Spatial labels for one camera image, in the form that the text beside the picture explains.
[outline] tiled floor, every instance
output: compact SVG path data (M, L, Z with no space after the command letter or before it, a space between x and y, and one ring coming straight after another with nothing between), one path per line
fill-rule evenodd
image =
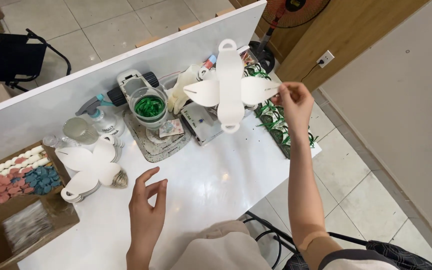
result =
M177 32L178 26L207 21L231 7L228 0L0 0L0 5L8 32L33 30L69 58L72 72L130 51L151 36L165 37ZM40 77L21 85L34 89L63 77L65 70L65 62L48 51ZM313 159L313 166L327 229L359 239L391 242L432 262L432 249L421 234L316 104L309 125L323 149ZM289 234L288 180L251 211ZM248 227L253 237L265 231L255 221ZM363 248L337 241L347 249ZM277 242L267 235L258 244L273 265ZM282 269L290 256L283 248L277 269Z
M72 73L232 7L228 0L0 0L0 6L6 33L31 29L69 59ZM66 63L48 49L40 76L20 85L34 89L65 75Z
M309 126L311 132L319 136L318 143L322 148L322 152L313 158L313 168L327 230L364 240L390 242L432 262L429 244L316 103ZM250 211L288 232L288 179ZM266 231L255 221L247 226L254 237ZM260 242L261 254L269 265L273 265L278 255L277 241L269 234ZM339 239L336 242L345 249L364 249L351 242ZM291 255L283 247L281 263L276 269L283 269Z

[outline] right hand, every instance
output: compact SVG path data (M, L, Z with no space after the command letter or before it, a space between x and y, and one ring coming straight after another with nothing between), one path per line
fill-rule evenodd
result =
M274 105L284 107L284 119L291 138L308 139L308 125L315 99L303 83L285 82L279 86L279 96L271 98Z

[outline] trigger sprayer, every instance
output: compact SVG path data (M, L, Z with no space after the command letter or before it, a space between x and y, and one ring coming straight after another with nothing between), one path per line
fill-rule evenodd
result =
M76 116L88 114L99 133L120 136L125 128L123 120L114 114L99 109L99 106L114 106L114 104L105 101L104 96L99 94L88 100L75 114Z

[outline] white partition board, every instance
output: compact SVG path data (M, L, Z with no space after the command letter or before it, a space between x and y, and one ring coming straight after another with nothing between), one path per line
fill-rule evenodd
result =
M87 100L116 87L116 76L125 70L161 78L206 61L224 39L247 45L265 6L265 0L257 1L1 102L0 159L61 133Z

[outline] white glove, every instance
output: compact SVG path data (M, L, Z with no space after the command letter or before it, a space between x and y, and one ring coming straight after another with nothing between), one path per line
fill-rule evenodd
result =
M189 68L177 76L177 82L169 89L171 95L167 99L167 110L178 114L189 97L184 93L183 87L197 83L198 72L202 65L190 65Z

